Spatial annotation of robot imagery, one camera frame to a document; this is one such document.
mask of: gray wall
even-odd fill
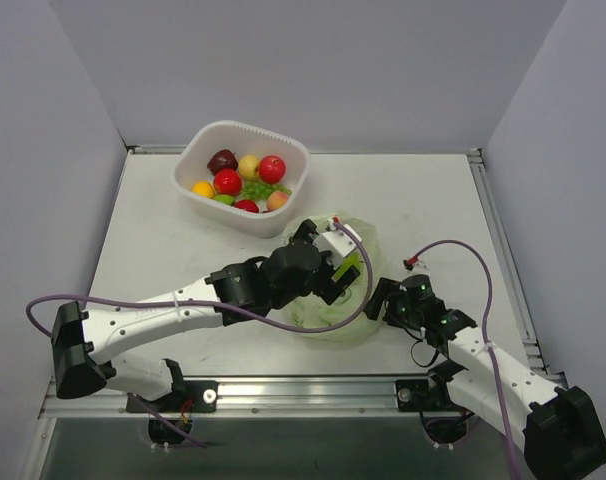
[[[0,480],[21,470],[51,374],[23,308],[87,290],[124,157],[47,2],[0,0]]]
[[[128,144],[241,120],[316,151],[485,146],[565,0],[51,0]]]
[[[568,2],[487,164],[543,353],[606,431],[606,0]]]

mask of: white basket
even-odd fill
[[[200,180],[212,180],[207,163],[216,152],[228,149],[237,159],[244,155],[277,155],[287,171],[281,183],[292,190],[290,199],[278,210],[250,213],[230,207],[191,191]],[[204,217],[242,232],[269,238],[283,231],[292,217],[298,193],[307,177],[310,153],[301,142],[277,133],[239,122],[221,121],[201,129],[185,148],[172,170],[171,181],[191,207]]]

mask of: white table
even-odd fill
[[[390,267],[442,238],[468,242],[494,279],[489,332],[527,365],[525,350],[464,155],[313,155],[301,214],[347,210],[377,226]],[[221,267],[269,254],[279,238],[257,239],[198,217],[169,182],[175,155],[128,157],[91,289],[95,296],[137,301],[187,285]],[[456,246],[422,257],[436,294],[480,321],[485,278],[477,260]],[[279,312],[271,317],[281,319]],[[363,344],[323,342],[257,322],[202,329],[134,350],[177,360],[185,375],[395,374],[423,370],[411,360],[411,339],[383,326]],[[416,348],[420,360],[429,348]]]

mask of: screw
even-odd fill
[[[203,392],[203,401],[205,403],[207,403],[208,405],[211,405],[214,403],[215,400],[216,400],[216,392],[214,390],[212,390],[211,388],[208,388],[206,391]]]
[[[409,388],[402,388],[399,390],[399,392],[396,394],[396,396],[398,397],[398,399],[401,402],[407,403],[412,398],[412,392],[410,392]]]

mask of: plastic fruit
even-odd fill
[[[270,185],[279,183],[285,175],[285,170],[285,162],[276,155],[268,155],[259,163],[259,177]]]
[[[243,180],[239,174],[230,168],[221,170],[214,177],[214,190],[219,195],[232,195],[236,197],[241,193],[243,188]]]
[[[197,195],[201,195],[207,198],[214,198],[214,187],[210,185],[210,182],[206,182],[202,180],[200,182],[196,182],[192,187],[192,191]]]
[[[258,180],[259,163],[261,161],[256,155],[245,155],[239,160],[239,175],[243,180]]]
[[[232,205],[234,203],[234,197],[232,195],[216,195],[212,200],[224,203],[225,205]]]
[[[245,210],[246,212],[259,213],[259,206],[252,200],[239,200],[234,204],[234,206],[236,208],[240,208],[241,210]]]
[[[210,161],[207,162],[207,168],[212,173],[212,175],[216,175],[221,170],[225,170],[226,168],[236,170],[239,166],[239,163],[236,161],[236,157],[229,150],[221,150],[216,152],[210,158]]]
[[[272,195],[270,195],[270,198],[267,199],[267,210],[269,212],[278,210],[283,205],[285,205],[289,199],[290,196],[287,193],[277,190]]]

